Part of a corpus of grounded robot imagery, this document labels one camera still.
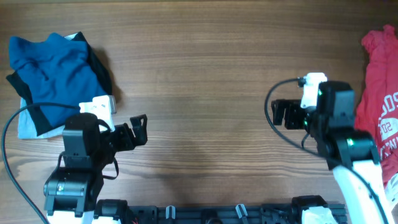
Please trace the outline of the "red soccer t-shirt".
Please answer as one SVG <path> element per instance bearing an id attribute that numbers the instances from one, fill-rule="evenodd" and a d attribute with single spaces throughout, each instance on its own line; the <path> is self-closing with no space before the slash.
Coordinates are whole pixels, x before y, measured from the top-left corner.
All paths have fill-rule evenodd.
<path id="1" fill-rule="evenodd" d="M 356 109 L 354 126 L 374 138 L 381 159 L 383 184 L 397 174 L 397 36 L 385 25 L 361 40 L 369 54 L 365 89 Z"/>

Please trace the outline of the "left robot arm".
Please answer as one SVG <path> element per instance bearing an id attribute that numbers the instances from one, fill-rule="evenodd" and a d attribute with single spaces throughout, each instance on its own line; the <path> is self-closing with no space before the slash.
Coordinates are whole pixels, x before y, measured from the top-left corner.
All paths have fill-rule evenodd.
<path id="1" fill-rule="evenodd" d="M 67 119 L 63 130 L 65 150 L 44 185 L 49 223 L 137 223 L 125 200 L 99 200 L 108 164 L 116 153 L 147 143 L 147 116 L 132 117 L 129 124 L 108 124 L 92 113 Z"/>

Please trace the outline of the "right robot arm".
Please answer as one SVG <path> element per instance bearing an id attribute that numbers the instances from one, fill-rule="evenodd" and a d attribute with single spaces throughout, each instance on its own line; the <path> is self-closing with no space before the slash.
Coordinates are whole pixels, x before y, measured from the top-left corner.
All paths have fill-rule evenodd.
<path id="1" fill-rule="evenodd" d="M 317 142 L 314 156 L 332 170 L 351 221 L 393 223 L 374 139 L 354 128 L 353 89 L 345 82 L 321 82 L 315 96 L 317 106 L 302 123 Z"/>

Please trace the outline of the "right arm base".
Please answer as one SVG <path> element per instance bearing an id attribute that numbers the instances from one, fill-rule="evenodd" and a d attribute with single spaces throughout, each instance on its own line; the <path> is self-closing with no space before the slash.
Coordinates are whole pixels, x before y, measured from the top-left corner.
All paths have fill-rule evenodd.
<path id="1" fill-rule="evenodd" d="M 289 221 L 301 224 L 337 224 L 328 204 L 319 195 L 294 197 Z"/>

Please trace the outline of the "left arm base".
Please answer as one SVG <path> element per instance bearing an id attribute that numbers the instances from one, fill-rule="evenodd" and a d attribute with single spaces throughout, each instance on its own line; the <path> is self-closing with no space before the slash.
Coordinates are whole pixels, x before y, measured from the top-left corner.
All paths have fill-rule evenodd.
<path id="1" fill-rule="evenodd" d="M 126 200 L 99 200 L 94 210 L 92 224 L 133 224 L 135 215 Z"/>

